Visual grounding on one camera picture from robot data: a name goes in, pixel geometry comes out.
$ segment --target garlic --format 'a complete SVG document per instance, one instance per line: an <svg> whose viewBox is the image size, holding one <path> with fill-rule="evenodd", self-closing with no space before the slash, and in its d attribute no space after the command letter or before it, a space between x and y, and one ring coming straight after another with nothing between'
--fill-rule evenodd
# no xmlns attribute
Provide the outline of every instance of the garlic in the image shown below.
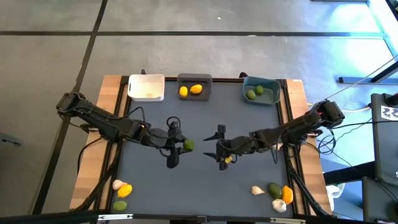
<svg viewBox="0 0 398 224"><path fill-rule="evenodd" d="M113 190L119 190L123 185L126 185L127 183L121 181L121 180L114 180L112 183L112 188Z"/></svg>
<svg viewBox="0 0 398 224"><path fill-rule="evenodd" d="M259 194L264 194L265 191L261 190L261 188L259 188L258 186L253 186L251 187L251 193L253 195L259 195Z"/></svg>
<svg viewBox="0 0 398 224"><path fill-rule="evenodd" d="M275 199L272 206L279 213L286 212L286 203L282 199Z"/></svg>

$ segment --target green fruit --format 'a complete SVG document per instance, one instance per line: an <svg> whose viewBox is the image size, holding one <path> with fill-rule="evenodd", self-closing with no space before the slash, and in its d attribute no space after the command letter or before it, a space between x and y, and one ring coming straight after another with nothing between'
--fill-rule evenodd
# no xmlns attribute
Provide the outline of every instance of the green fruit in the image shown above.
<svg viewBox="0 0 398 224"><path fill-rule="evenodd" d="M256 94L261 95L264 93L264 88L260 85L256 86Z"/></svg>
<svg viewBox="0 0 398 224"><path fill-rule="evenodd" d="M126 208L127 208L127 202L125 201L117 201L113 203L113 209L115 209L116 211L123 211Z"/></svg>
<svg viewBox="0 0 398 224"><path fill-rule="evenodd" d="M193 151L195 148L195 142L191 139L186 139L183 144L184 149Z"/></svg>
<svg viewBox="0 0 398 224"><path fill-rule="evenodd" d="M267 190L272 198L274 198L274 199L282 198L282 187L280 187L279 185L277 185L275 183L269 183Z"/></svg>
<svg viewBox="0 0 398 224"><path fill-rule="evenodd" d="M249 91L246 93L246 96L248 97L249 100L254 100L254 99L256 98L256 94L254 93L253 90L249 90Z"/></svg>

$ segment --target white bowl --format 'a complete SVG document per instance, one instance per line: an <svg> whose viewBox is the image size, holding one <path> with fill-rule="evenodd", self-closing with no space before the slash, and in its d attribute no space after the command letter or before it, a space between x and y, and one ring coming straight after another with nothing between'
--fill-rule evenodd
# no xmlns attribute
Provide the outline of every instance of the white bowl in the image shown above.
<svg viewBox="0 0 398 224"><path fill-rule="evenodd" d="M134 101L162 101L164 81L162 74L130 75L127 94Z"/></svg>

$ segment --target wooden table frame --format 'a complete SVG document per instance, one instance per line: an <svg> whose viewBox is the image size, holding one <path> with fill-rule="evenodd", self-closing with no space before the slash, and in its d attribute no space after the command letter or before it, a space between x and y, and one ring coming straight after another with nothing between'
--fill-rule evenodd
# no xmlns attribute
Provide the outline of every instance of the wooden table frame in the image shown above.
<svg viewBox="0 0 398 224"><path fill-rule="evenodd" d="M126 80L127 78L123 78L121 75L105 75L96 105L110 113L122 116L128 108L128 105L126 106L127 85L122 85L122 81L126 82ZM281 114L283 122L286 123L289 121L289 118L293 119L303 115L308 111L308 106L302 81L284 81L287 90L285 92L287 95L285 95L285 92L281 91L280 104L283 105L281 106ZM92 142L97 138L99 138L98 132L89 133L87 143ZM309 138L307 141L315 144L314 138ZM113 160L116 145L117 144L110 144L108 146L110 147L108 154L106 153L106 141L98 141L96 144L85 150L81 160L80 171L73 191L70 208L76 208L79 206L93 190L100 179L101 173ZM331 213L318 152L308 145L303 145L300 152L301 164L297 164L294 158L291 160L295 168L297 168L297 165L298 168L302 167L305 184L315 200L326 212ZM296 184L294 185L297 213L305 214L306 205L303 201L302 194L298 186ZM109 187L110 180L108 180L107 184L103 188L99 203L94 203L95 205L92 205L91 208L93 208L93 206L100 209L107 207ZM312 209L310 210L310 213L312 215L315 214Z"/></svg>

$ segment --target gray floor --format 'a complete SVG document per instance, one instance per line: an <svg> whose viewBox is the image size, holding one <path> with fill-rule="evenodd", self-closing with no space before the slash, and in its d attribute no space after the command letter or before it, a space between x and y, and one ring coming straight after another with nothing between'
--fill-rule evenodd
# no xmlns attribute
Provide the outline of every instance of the gray floor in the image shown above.
<svg viewBox="0 0 398 224"><path fill-rule="evenodd" d="M92 30L101 1L3 0L0 30ZM309 0L109 0L100 30L223 30L378 32L365 4ZM0 144L0 216L30 210L60 124L55 105L72 89L88 37L0 36L0 131L24 141ZM392 57L382 39L309 37L97 37L81 92L95 102L104 75L182 72L302 79L315 102L344 87L337 77L363 77ZM356 86L333 97L358 109L371 93L397 86ZM346 114L345 123L369 112ZM346 130L337 131L337 136ZM373 160L372 132L364 126L339 141L336 153L352 164ZM78 151L86 134L71 127L44 212L68 210ZM326 159L344 163L333 156Z"/></svg>

